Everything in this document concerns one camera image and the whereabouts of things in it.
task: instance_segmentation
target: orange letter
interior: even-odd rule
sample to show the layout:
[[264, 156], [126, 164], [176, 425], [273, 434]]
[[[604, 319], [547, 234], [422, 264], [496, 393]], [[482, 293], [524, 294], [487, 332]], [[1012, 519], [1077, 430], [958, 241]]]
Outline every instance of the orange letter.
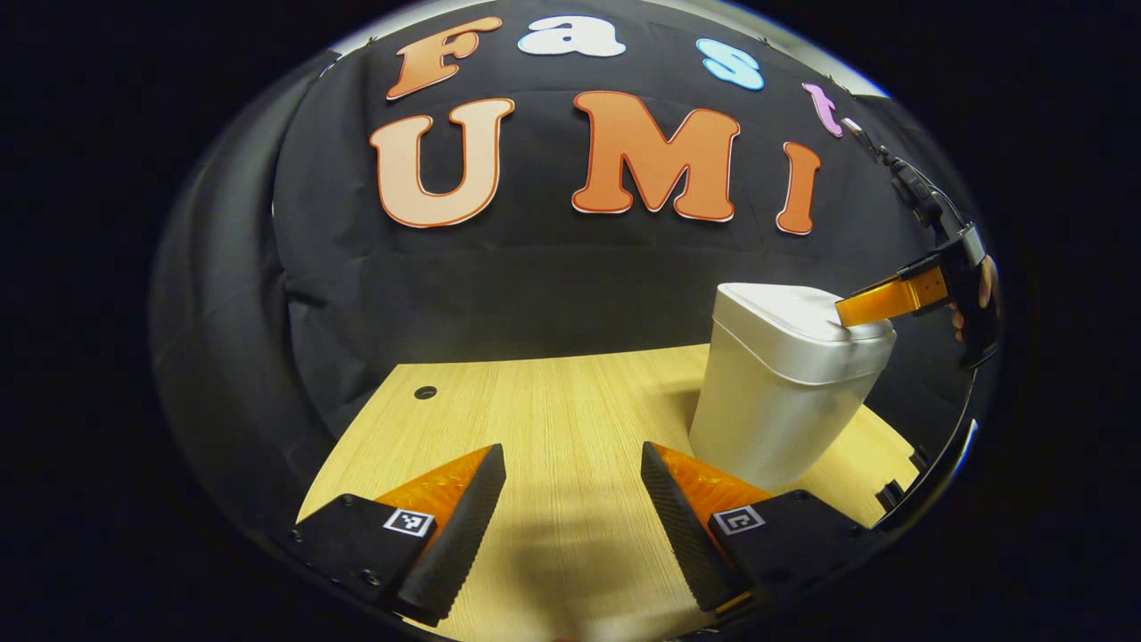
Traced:
[[448, 120], [463, 127], [463, 179], [446, 194], [429, 194], [420, 182], [420, 137], [431, 116], [414, 115], [381, 127], [369, 143], [377, 147], [380, 204], [408, 227], [462, 222], [479, 213], [499, 187], [499, 131], [515, 111], [508, 98], [488, 98], [452, 109]]
[[[436, 35], [429, 35], [423, 40], [416, 40], [400, 49], [396, 55], [404, 56], [404, 64], [400, 66], [399, 80], [388, 90], [388, 99], [395, 100], [429, 84], [436, 84], [452, 78], [455, 72], [460, 71], [460, 67], [459, 65], [445, 65], [444, 56], [467, 58], [479, 46], [479, 35], [474, 32], [495, 31], [501, 24], [503, 21], [496, 17], [479, 18], [442, 31]], [[448, 42], [447, 39], [452, 36], [455, 36], [454, 40]]]
[[733, 139], [741, 125], [710, 109], [694, 109], [669, 140], [646, 105], [617, 91], [585, 91], [574, 104], [590, 114], [590, 168], [586, 186], [570, 203], [578, 211], [620, 213], [634, 197], [622, 188], [622, 164], [630, 168], [638, 193], [650, 211], [657, 211], [686, 176], [686, 188], [673, 209], [686, 218], [729, 220], [729, 160]]
[[820, 169], [820, 156], [800, 143], [785, 143], [784, 148], [788, 156], [788, 193], [785, 208], [777, 214], [777, 227], [804, 235], [812, 230], [808, 210], [812, 204], [812, 185], [816, 170]]

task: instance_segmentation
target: white trash can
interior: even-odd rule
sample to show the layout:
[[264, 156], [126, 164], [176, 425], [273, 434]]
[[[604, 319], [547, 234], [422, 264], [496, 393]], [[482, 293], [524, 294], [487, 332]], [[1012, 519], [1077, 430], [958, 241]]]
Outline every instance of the white trash can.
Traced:
[[718, 285], [694, 455], [761, 489], [795, 481], [859, 411], [896, 344], [891, 320], [840, 325], [815, 287]]

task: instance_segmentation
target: human hand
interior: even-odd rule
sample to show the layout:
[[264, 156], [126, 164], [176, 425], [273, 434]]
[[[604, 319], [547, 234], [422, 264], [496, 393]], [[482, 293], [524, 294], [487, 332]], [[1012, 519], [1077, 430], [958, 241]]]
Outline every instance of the human hand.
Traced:
[[[998, 266], [995, 265], [990, 254], [982, 257], [982, 279], [979, 281], [979, 307], [986, 308], [994, 299], [995, 306], [998, 306]], [[955, 340], [958, 343], [963, 343], [963, 324], [965, 318], [963, 318], [963, 312], [958, 310], [958, 306], [954, 302], [950, 303], [950, 308], [954, 310], [950, 315], [950, 325], [955, 327]]]

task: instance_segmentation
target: serrated rubber pad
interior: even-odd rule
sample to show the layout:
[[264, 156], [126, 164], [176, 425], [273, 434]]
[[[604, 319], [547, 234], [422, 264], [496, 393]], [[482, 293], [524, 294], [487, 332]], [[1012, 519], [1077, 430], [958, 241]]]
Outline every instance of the serrated rubber pad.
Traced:
[[705, 526], [653, 442], [642, 445], [641, 478], [658, 520], [681, 567], [689, 592], [703, 611], [712, 611], [747, 588], [747, 583], [721, 554]]
[[[462, 462], [452, 470], [470, 468], [472, 460], [469, 458], [474, 458], [479, 453], [458, 460], [448, 466]], [[420, 482], [423, 487], [434, 480], [438, 481], [442, 472], [446, 472], [448, 466], [437, 469], [410, 483]], [[505, 481], [507, 470], [503, 466], [502, 445], [496, 444], [487, 447], [470, 478], [466, 480], [466, 488], [463, 488], [451, 515], [447, 520], [439, 520], [437, 517], [437, 522], [444, 523], [439, 525], [440, 528], [436, 531], [432, 542], [429, 543], [428, 548], [420, 555], [400, 584], [397, 592], [398, 604], [396, 606], [398, 612], [428, 626], [436, 626], [439, 620], [447, 617], [452, 603], [455, 602], [455, 596], [468, 578], [471, 564], [476, 560], [476, 553], [479, 552], [479, 545], [487, 531], [492, 514], [495, 512], [495, 505], [499, 503], [500, 491]], [[387, 504], [382, 499], [386, 496], [381, 496], [378, 502]], [[423, 506], [398, 507], [415, 511]]]

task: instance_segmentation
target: wooden table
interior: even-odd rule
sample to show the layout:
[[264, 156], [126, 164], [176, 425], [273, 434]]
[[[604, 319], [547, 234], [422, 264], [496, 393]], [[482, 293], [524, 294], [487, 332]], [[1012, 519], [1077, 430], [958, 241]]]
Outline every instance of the wooden table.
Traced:
[[[663, 640], [697, 610], [640, 477], [641, 446], [693, 454], [688, 429], [709, 346], [396, 367], [349, 426], [298, 520], [342, 493], [377, 497], [491, 444], [507, 483], [440, 635], [464, 641]], [[435, 387], [436, 397], [413, 393]], [[867, 408], [799, 480], [857, 522], [917, 472], [912, 447]]]

